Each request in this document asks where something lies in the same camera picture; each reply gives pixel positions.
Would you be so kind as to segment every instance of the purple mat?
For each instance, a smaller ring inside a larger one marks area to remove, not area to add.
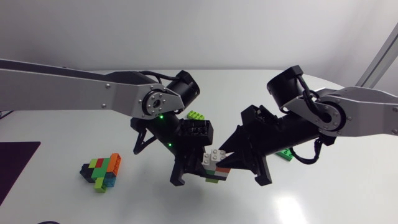
[[[0,142],[0,205],[40,142]]]

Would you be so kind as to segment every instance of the metal pole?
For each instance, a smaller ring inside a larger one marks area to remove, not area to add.
[[[398,24],[383,44],[356,86],[373,88],[398,56]]]

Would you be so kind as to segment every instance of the white table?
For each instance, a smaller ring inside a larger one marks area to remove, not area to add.
[[[160,71],[175,75],[178,71]],[[188,70],[201,88],[187,108],[211,120],[217,148],[241,124],[240,112],[264,105],[281,115],[266,83],[276,70]],[[305,76],[311,89],[341,88]],[[0,223],[398,223],[398,138],[338,138],[307,166],[268,157],[273,184],[248,170],[218,184],[185,174],[174,187],[174,158],[154,142],[132,153],[130,117],[112,111],[16,111],[0,121],[0,141],[41,141],[0,207]],[[313,156],[313,142],[297,146]],[[118,178],[96,193],[79,170],[91,158],[122,156]]]

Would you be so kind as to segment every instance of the white lego brick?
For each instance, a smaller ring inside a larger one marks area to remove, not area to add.
[[[225,158],[225,151],[213,149],[210,153],[203,154],[203,162],[201,163],[206,170],[216,170],[216,163]]]

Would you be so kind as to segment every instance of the black cable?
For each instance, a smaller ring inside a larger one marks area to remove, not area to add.
[[[313,157],[313,159],[306,159],[306,158],[302,158],[300,156],[298,156],[296,154],[296,152],[293,150],[293,148],[289,148],[290,152],[292,153],[292,155],[300,162],[306,164],[306,165],[310,165],[310,164],[314,164],[316,163],[316,161],[319,159],[319,154],[321,153],[321,148],[322,148],[322,144],[323,141],[321,139],[317,139],[314,142],[314,150],[315,150],[315,156]]]
[[[170,77],[170,76],[167,76],[167,75],[162,75],[162,74],[159,74],[159,73],[156,73],[156,72],[151,72],[151,71],[141,71],[140,73],[143,74],[143,75],[153,75],[156,78],[159,77],[159,78],[163,78],[163,79],[170,80],[170,81],[180,80],[180,78],[178,78],[178,77]]]
[[[3,118],[5,118],[6,116],[8,116],[9,114],[11,114],[12,112],[14,112],[14,111],[8,111],[4,116],[1,116],[1,115],[2,115],[1,112],[2,112],[2,111],[0,111],[0,119],[3,119]]]

